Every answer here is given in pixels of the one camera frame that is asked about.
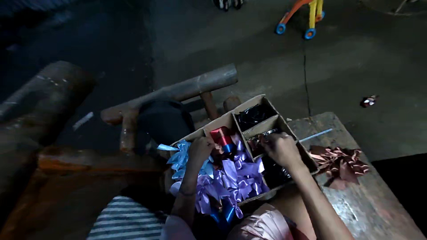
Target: wooden plank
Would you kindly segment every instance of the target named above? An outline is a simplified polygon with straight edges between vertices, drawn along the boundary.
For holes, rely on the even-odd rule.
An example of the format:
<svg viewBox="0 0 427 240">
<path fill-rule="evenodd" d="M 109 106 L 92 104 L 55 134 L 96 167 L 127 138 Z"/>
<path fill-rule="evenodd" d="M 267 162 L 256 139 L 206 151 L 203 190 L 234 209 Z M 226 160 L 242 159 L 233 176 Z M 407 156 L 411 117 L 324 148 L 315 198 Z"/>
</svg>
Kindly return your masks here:
<svg viewBox="0 0 427 240">
<path fill-rule="evenodd" d="M 332 112 L 298 119 L 288 124 L 299 139 L 333 128 L 331 132 L 303 142 L 307 149 L 311 145 L 360 148 Z M 351 184 L 345 190 L 335 190 L 323 186 L 327 181 L 326 174 L 315 177 L 353 236 L 358 240 L 425 240 L 425 236 L 367 157 L 362 154 L 360 159 L 371 166 L 369 173 L 358 178 L 360 185 Z"/>
</svg>

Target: metal pipe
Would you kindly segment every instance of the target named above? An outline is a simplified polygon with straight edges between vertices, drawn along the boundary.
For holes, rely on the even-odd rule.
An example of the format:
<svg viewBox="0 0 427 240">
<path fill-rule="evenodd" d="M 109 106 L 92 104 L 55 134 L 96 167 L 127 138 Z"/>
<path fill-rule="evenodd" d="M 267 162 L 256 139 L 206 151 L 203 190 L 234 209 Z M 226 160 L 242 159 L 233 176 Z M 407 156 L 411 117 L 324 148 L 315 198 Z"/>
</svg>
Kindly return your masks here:
<svg viewBox="0 0 427 240">
<path fill-rule="evenodd" d="M 171 98 L 177 101 L 184 101 L 204 92 L 210 92 L 233 85 L 236 82 L 236 67 L 234 64 L 229 64 L 183 82 L 163 87 L 157 91 L 117 106 L 104 109 L 101 112 L 101 119 L 108 124 L 117 125 L 123 121 L 123 115 L 130 109 L 139 109 L 144 102 L 160 98 Z"/>
</svg>

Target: cardboard divider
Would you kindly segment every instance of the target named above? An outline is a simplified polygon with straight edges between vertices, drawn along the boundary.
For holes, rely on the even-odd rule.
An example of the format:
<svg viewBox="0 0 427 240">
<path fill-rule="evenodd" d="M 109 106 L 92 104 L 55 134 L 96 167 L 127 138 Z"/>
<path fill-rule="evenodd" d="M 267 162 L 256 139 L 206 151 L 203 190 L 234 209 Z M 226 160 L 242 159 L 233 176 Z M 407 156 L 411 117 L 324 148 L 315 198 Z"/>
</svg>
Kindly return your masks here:
<svg viewBox="0 0 427 240">
<path fill-rule="evenodd" d="M 257 104 L 265 105 L 266 107 L 271 107 L 276 112 L 276 115 L 264 120 L 263 122 L 249 128 L 245 131 L 242 131 L 241 127 L 238 124 L 236 114 L 239 114 L 240 112 L 245 111 L 246 109 L 253 107 Z M 251 148 L 247 142 L 247 139 L 254 137 L 257 134 L 260 134 L 260 133 L 266 132 L 268 130 L 277 128 L 277 129 L 281 130 L 282 132 L 285 132 L 288 135 L 292 136 L 296 141 L 298 141 L 297 137 L 292 132 L 292 130 L 290 129 L 288 124 L 286 124 L 286 121 L 284 120 L 284 118 L 277 112 L 277 110 L 274 108 L 274 106 L 271 104 L 271 102 L 265 97 L 265 94 L 253 97 L 252 99 L 250 99 L 250 100 L 242 103 L 241 105 L 237 106 L 234 110 L 231 110 L 231 111 L 225 113 L 221 117 L 213 120 L 212 122 L 208 123 L 204 127 L 196 130 L 195 132 L 187 135 L 186 137 L 184 137 L 182 139 L 185 139 L 186 141 L 192 142 L 196 138 L 203 137 L 203 136 L 211 138 L 210 132 L 212 130 L 215 130 L 215 129 L 222 127 L 222 126 L 226 126 L 231 131 L 237 132 L 240 134 L 240 136 L 242 137 L 243 143 L 245 145 L 245 148 L 248 150 L 249 155 L 250 155 L 252 160 L 254 160 L 254 156 L 252 156 L 252 151 L 251 151 Z M 175 142 L 174 144 L 172 144 L 172 146 L 176 147 L 178 142 L 179 141 Z M 296 142 L 296 145 L 297 145 L 297 148 L 300 152 L 300 155 L 301 155 L 303 162 L 307 165 L 310 172 L 312 174 L 317 173 L 319 171 L 319 168 L 318 168 L 318 165 L 316 164 L 316 162 L 310 157 L 310 155 L 308 154 L 308 152 L 304 148 L 304 146 L 302 146 L 299 142 Z M 175 152 L 176 151 L 170 151 L 169 155 L 171 156 Z M 250 202 L 250 201 L 253 201 L 253 200 L 258 199 L 260 197 L 263 197 L 263 196 L 271 193 L 272 191 L 280 189 L 283 186 L 291 184 L 291 183 L 293 183 L 293 181 L 285 182 L 284 184 L 282 184 L 278 187 L 271 188 L 270 191 L 267 193 L 262 193 L 258 196 L 246 199 L 243 202 L 240 202 L 238 205 L 243 205 L 247 202 Z M 169 187 L 170 186 L 167 186 L 167 184 L 165 184 L 166 191 L 169 190 Z"/>
</svg>

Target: dark floor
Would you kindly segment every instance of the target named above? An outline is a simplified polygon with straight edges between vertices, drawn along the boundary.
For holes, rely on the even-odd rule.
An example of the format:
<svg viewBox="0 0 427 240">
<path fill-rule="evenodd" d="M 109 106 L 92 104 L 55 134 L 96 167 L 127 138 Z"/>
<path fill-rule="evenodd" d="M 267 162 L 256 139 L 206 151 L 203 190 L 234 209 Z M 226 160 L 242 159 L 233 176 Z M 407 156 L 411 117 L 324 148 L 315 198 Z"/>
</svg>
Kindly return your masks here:
<svg viewBox="0 0 427 240">
<path fill-rule="evenodd" d="M 117 151 L 120 126 L 99 112 L 154 89 L 234 63 L 239 82 L 213 93 L 218 106 L 230 95 L 245 101 L 267 94 L 285 118 L 333 111 L 367 156 L 375 161 L 426 152 L 427 59 L 424 15 L 391 16 L 357 1 L 326 1 L 326 16 L 310 41 L 303 9 L 283 35 L 275 25 L 290 0 L 248 0 L 225 13 L 210 0 L 80 1 L 71 20 L 56 28 L 24 29 L 23 46 L 1 59 L 0 100 L 39 69 L 70 61 L 98 78 L 57 144 Z M 380 95 L 370 108 L 360 100 Z M 93 111 L 95 117 L 72 131 Z M 202 118 L 203 110 L 193 113 Z"/>
</svg>

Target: ribbon bow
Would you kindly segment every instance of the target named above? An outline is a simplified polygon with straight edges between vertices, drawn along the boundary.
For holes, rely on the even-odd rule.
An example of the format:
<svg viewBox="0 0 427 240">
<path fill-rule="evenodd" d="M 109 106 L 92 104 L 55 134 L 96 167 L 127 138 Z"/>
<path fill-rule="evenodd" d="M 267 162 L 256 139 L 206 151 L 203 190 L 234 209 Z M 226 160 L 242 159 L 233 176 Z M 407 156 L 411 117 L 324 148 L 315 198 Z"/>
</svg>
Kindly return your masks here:
<svg viewBox="0 0 427 240">
<path fill-rule="evenodd" d="M 359 159 L 360 149 L 311 146 L 310 155 L 319 164 L 320 173 L 326 173 L 329 180 L 325 186 L 343 190 L 349 182 L 359 184 L 357 177 L 369 171 L 369 165 Z"/>
</svg>

